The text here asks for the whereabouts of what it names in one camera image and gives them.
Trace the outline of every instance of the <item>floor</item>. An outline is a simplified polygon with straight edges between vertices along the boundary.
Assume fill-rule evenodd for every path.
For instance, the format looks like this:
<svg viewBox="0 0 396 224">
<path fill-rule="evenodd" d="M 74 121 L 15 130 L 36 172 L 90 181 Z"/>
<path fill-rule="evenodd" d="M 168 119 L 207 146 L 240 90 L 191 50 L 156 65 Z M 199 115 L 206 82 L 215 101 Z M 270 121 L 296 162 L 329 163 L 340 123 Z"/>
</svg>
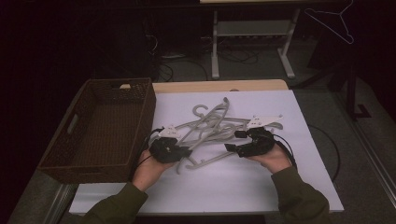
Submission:
<svg viewBox="0 0 396 224">
<path fill-rule="evenodd" d="M 318 72 L 306 67 L 315 48 L 315 40 L 291 42 L 288 57 L 295 79 L 286 78 L 277 56 L 276 48 L 280 46 L 281 40 L 260 41 L 264 44 L 257 44 L 257 40 L 223 40 L 219 58 L 220 80 L 281 78 L 293 86 Z M 206 47 L 210 46 L 210 40 L 204 40 L 203 43 L 205 53 L 199 58 L 168 52 L 161 60 L 157 81 L 211 80 L 210 48 Z M 326 85 L 329 79 L 330 77 L 325 77 L 305 89 L 294 90 L 294 93 L 329 175 L 335 178 L 334 186 L 345 207 L 344 212 L 331 214 L 332 221 L 340 224 L 395 223 L 396 204 L 389 199 L 390 193 L 378 177 L 375 169 L 378 165 L 371 164 L 370 155 L 373 153 L 368 152 L 373 148 L 389 176 L 396 176 L 395 123 L 377 102 L 369 85 L 360 79 L 356 91 L 357 104 L 364 105 L 371 118 L 353 121 L 344 109 L 345 88 L 339 92 L 328 91 Z M 338 162 L 340 169 L 336 175 Z M 52 202 L 59 194 L 59 184 L 56 181 L 35 172 L 9 223 L 51 223 L 48 211 L 56 210 Z M 68 200 L 60 203 L 68 204 L 72 197 L 73 195 L 67 195 Z M 238 223 L 264 223 L 261 216 L 238 217 L 237 220 Z M 281 223 L 281 220 L 278 213 L 265 215 L 265 223 Z M 60 223 L 78 221 L 79 217 L 68 214 L 67 211 L 60 217 Z M 137 223 L 144 223 L 144 220 L 138 220 Z"/>
</svg>

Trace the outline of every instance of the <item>clothes hanger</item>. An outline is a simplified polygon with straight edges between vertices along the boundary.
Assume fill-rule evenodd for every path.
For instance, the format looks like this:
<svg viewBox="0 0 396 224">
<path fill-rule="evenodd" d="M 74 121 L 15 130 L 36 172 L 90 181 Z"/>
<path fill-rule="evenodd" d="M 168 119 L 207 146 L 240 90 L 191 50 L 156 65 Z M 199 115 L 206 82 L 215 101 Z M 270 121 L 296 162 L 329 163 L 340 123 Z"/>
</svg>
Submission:
<svg viewBox="0 0 396 224">
<path fill-rule="evenodd" d="M 322 25 L 324 25 L 326 28 L 328 28 L 329 30 L 331 30 L 333 33 L 335 33 L 336 35 L 338 35 L 341 39 L 343 39 L 344 41 L 346 41 L 348 44 L 353 44 L 353 42 L 355 41 L 353 36 L 349 34 L 349 30 L 347 29 L 347 25 L 344 22 L 344 18 L 343 18 L 343 13 L 353 5 L 353 0 L 351 0 L 350 4 L 348 6 L 346 6 L 342 11 L 340 12 L 327 12 L 327 11 L 316 11 L 312 8 L 306 8 L 304 13 L 308 16 L 310 16 L 312 19 L 314 19 L 315 21 L 318 21 L 319 23 L 321 23 Z M 330 27 L 328 24 L 326 24 L 325 22 L 321 21 L 320 19 L 318 19 L 315 14 L 329 14 L 329 15 L 335 15 L 339 17 L 339 20 L 341 21 L 341 23 L 343 23 L 344 28 L 346 29 L 346 36 L 344 35 L 340 35 L 338 34 L 332 27 Z"/>
</svg>

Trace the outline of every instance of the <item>hanger on rack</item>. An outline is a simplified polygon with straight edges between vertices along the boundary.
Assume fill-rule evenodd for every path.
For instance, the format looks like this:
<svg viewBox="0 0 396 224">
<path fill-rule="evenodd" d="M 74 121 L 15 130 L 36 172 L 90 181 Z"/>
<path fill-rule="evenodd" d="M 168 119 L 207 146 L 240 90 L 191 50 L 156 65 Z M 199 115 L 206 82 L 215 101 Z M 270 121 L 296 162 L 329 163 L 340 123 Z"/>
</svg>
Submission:
<svg viewBox="0 0 396 224">
<path fill-rule="evenodd" d="M 333 33 L 338 35 L 340 38 L 342 38 L 348 44 L 353 44 L 353 42 L 354 42 L 353 36 L 349 34 L 349 31 L 347 29 L 347 25 L 346 25 L 346 23 L 344 22 L 344 19 L 343 19 L 343 13 L 352 5 L 353 5 L 353 0 L 351 0 L 350 4 L 348 6 L 346 6 L 341 12 L 316 11 L 316 10 L 314 10 L 312 8 L 307 8 L 304 12 L 305 12 L 306 15 L 310 16 L 312 19 L 314 19 L 315 21 L 318 21 L 319 23 L 324 25 L 326 28 L 331 30 Z M 337 21 L 337 22 L 341 22 L 342 23 L 341 26 L 343 26 L 345 28 L 345 34 L 344 35 L 340 35 L 339 33 L 337 33 L 330 25 L 326 24 L 326 22 L 322 21 L 318 17 L 320 15 L 336 16 L 337 19 L 333 20 L 333 21 Z"/>
</svg>

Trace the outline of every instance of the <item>person's left hand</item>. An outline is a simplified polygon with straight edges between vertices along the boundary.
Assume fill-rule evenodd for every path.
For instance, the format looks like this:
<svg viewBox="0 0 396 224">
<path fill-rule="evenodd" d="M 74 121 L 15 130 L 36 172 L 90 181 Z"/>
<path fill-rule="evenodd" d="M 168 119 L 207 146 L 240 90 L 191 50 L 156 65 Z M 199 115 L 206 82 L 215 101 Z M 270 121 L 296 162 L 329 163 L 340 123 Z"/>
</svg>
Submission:
<svg viewBox="0 0 396 224">
<path fill-rule="evenodd" d="M 140 155 L 139 163 L 142 162 L 134 172 L 132 184 L 141 191 L 146 191 L 160 178 L 161 174 L 168 168 L 172 167 L 174 163 L 160 163 L 155 160 L 149 150 L 146 149 Z"/>
</svg>

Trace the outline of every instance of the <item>dark background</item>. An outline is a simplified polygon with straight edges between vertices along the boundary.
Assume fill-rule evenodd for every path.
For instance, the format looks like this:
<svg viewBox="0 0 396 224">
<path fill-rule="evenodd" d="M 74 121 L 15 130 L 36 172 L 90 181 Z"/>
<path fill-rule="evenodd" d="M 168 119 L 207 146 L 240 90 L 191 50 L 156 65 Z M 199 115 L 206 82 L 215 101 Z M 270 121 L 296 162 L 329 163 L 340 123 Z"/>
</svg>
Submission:
<svg viewBox="0 0 396 224">
<path fill-rule="evenodd" d="M 114 2 L 0 2 L 1 135 L 5 143 L 0 149 L 0 222 L 7 222 L 66 108 L 88 78 L 155 79 L 156 59 L 148 53 L 146 34 L 168 43 L 162 46 L 164 51 L 178 48 L 199 55 L 194 46 L 198 46 L 200 35 L 210 33 L 207 27 L 212 20 L 202 16 L 207 11 L 76 10 L 122 3 Z M 355 37 L 353 45 L 303 17 L 295 36 L 318 39 L 312 67 L 327 68 L 340 61 L 353 64 L 396 119 L 392 15 L 391 1 L 357 0 L 345 14 Z"/>
</svg>

